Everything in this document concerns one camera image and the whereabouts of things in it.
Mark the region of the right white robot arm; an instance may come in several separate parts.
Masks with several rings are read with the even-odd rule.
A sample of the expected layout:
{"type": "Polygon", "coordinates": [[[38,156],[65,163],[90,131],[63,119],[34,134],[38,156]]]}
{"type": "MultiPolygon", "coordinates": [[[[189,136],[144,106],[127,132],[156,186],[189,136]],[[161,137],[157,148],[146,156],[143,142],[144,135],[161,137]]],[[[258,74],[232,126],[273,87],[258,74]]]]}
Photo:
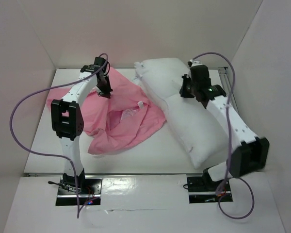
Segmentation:
{"type": "Polygon", "coordinates": [[[189,61],[188,66],[189,72],[182,76],[181,97],[195,98],[200,102],[228,135],[227,160],[203,171],[203,187],[213,190],[230,178],[240,178],[264,169],[270,147],[268,139],[258,137],[245,124],[220,85],[212,85],[206,65],[189,61]]]}

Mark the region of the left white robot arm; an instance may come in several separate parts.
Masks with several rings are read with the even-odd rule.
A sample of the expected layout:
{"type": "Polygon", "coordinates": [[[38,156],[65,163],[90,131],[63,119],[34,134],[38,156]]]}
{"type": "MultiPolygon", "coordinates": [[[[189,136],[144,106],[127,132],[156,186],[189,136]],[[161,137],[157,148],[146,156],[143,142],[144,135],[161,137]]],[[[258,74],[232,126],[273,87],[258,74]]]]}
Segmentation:
{"type": "Polygon", "coordinates": [[[110,64],[96,72],[100,65],[85,65],[80,70],[78,82],[61,99],[51,102],[51,125],[60,139],[63,156],[69,160],[64,166],[63,182],[74,193],[86,188],[84,167],[80,156],[80,135],[84,129],[81,106],[93,89],[100,97],[110,98],[111,89],[108,72],[110,64]]]}

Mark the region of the pink satin pillowcase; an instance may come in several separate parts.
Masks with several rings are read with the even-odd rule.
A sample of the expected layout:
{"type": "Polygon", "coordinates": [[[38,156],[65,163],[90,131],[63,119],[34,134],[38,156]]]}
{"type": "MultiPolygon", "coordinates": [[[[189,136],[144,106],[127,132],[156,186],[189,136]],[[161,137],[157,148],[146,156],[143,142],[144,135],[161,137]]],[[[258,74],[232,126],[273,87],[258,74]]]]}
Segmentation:
{"type": "Polygon", "coordinates": [[[89,154],[104,154],[129,149],[145,141],[166,121],[163,111],[143,92],[114,68],[109,72],[110,98],[100,97],[90,84],[92,77],[71,88],[49,92],[46,105],[52,100],[75,101],[81,107],[84,132],[92,137],[89,154]]]}

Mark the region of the white pillow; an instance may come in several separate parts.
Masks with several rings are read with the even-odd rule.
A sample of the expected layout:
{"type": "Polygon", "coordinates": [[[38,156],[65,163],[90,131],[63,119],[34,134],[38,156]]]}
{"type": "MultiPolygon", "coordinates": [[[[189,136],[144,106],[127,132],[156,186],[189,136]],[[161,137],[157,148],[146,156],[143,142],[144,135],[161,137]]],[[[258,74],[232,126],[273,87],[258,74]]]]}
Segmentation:
{"type": "Polygon", "coordinates": [[[176,140],[194,168],[205,169],[227,159],[228,136],[215,117],[194,98],[182,98],[182,75],[188,67],[178,58],[148,59],[134,64],[136,78],[165,115],[176,140]]]}

